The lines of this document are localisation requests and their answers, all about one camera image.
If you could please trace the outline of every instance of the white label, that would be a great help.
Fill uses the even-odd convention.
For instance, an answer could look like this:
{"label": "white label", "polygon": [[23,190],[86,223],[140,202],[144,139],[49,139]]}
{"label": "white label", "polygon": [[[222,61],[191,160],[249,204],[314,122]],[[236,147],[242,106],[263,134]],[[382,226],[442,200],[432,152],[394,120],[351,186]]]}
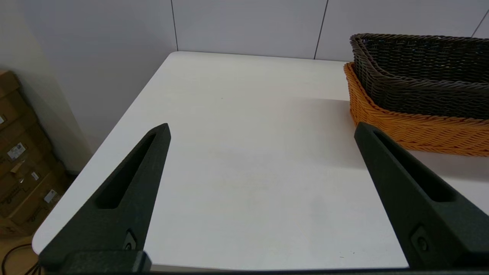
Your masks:
{"label": "white label", "polygon": [[31,175],[35,181],[39,179],[39,176],[36,174],[36,172],[32,172]]}
{"label": "white label", "polygon": [[22,145],[22,143],[19,142],[19,144],[15,145],[14,148],[10,149],[10,151],[8,151],[7,154],[12,160],[16,160],[18,157],[22,155],[23,152],[25,152],[25,148]]}
{"label": "white label", "polygon": [[50,203],[51,200],[54,198],[54,196],[56,196],[56,191],[54,191],[53,189],[51,189],[51,191],[44,197],[44,200],[47,203]]}

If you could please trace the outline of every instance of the white table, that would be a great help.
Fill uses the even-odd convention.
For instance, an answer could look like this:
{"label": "white table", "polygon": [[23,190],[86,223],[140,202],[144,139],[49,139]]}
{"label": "white table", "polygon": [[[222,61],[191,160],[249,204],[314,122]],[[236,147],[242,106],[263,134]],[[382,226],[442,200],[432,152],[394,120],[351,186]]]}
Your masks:
{"label": "white table", "polygon": [[[34,251],[167,122],[145,244],[154,270],[406,267],[353,138],[343,64],[171,54],[36,232]],[[489,213],[489,159],[414,155]]]}

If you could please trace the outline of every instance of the stacked cardboard box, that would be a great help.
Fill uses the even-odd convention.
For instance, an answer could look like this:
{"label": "stacked cardboard box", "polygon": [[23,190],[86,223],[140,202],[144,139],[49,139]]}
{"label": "stacked cardboard box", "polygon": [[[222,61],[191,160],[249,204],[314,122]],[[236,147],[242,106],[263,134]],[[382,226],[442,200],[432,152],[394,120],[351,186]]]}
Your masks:
{"label": "stacked cardboard box", "polygon": [[0,71],[0,237],[35,232],[67,177],[12,72]]}

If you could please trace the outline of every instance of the wicker basket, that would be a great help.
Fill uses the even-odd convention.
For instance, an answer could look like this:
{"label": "wicker basket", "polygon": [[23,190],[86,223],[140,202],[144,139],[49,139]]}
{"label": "wicker basket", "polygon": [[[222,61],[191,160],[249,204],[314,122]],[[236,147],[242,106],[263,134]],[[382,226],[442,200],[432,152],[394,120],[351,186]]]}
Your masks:
{"label": "wicker basket", "polygon": [[353,69],[344,67],[350,91],[350,114],[355,125],[372,124],[409,150],[489,156],[489,120],[404,114],[377,106],[366,94]]}
{"label": "wicker basket", "polygon": [[355,73],[380,107],[489,119],[489,39],[356,34],[350,43]]}

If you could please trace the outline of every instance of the orange wicker basket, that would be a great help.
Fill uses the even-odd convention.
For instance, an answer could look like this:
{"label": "orange wicker basket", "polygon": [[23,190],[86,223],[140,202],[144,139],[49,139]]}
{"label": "orange wicker basket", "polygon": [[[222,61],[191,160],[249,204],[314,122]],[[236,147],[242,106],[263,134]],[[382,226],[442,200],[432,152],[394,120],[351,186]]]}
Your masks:
{"label": "orange wicker basket", "polygon": [[489,156],[489,119],[391,112],[377,106],[353,69],[344,66],[350,91],[350,114],[355,125],[372,124],[409,150],[463,156]]}

